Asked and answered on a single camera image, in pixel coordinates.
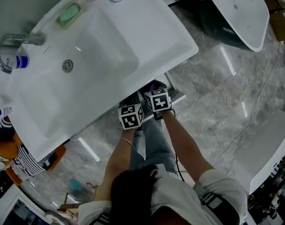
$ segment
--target strap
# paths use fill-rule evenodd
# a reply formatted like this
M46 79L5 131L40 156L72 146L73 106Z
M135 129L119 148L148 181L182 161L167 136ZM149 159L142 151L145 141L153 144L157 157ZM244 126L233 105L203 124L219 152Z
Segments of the strap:
M89 225L98 225L98 224L108 225L109 222L110 222L110 214L102 213L99 215L97 219L93 220Z
M153 114L156 121L163 119L160 112L154 112Z
M239 225L239 214L221 195L207 191L199 183L193 187L198 195L202 209L205 210L218 225Z

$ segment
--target green soap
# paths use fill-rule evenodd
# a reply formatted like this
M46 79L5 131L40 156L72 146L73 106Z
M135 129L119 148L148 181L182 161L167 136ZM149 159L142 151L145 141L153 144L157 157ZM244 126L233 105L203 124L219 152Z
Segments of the green soap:
M65 9L60 15L60 22L65 22L73 18L79 12L79 7L76 4L71 5L67 9Z

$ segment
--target marble floor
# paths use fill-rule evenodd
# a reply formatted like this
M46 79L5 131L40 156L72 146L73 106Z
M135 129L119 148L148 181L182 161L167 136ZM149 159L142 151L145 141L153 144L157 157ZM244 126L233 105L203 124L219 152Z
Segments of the marble floor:
M204 157L232 176L234 150L247 144L275 110L285 112L285 45L276 40L269 26L260 52L228 47L204 33L184 3L171 10L200 49L169 71L175 85L187 96L175 106L177 118ZM112 109L65 145L67 152L52 172L30 178L21 188L46 210L56 210L66 192L72 192L70 179L83 185L101 183L121 131L117 111ZM99 161L84 148L81 139ZM193 184L187 173L183 176ZM72 193L69 202L91 199L90 186L84 186L85 192Z

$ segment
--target white shirt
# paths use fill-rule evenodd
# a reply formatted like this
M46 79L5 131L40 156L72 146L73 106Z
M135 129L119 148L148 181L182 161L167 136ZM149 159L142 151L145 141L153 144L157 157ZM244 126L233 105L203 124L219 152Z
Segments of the white shirt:
M152 195L151 213L162 206L169 207L191 225L216 225L212 217L201 208L201 202L191 186L158 165L156 191ZM222 195L239 214L240 223L246 219L247 196L243 187L225 174L212 169L204 172L199 183L209 192ZM89 202L79 206L80 225L89 225L101 213L110 213L111 202Z

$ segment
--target faucet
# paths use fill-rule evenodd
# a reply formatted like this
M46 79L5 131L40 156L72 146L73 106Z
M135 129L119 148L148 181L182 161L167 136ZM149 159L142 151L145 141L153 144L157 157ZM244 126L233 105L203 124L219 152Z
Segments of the faucet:
M42 46L45 42L44 35L17 35L17 34L6 34L0 38L0 49L4 41L6 40L14 40L14 41L21 41L22 43L26 44L34 44ZM7 66L2 60L0 56L0 70L4 73L10 74L12 72L12 68Z

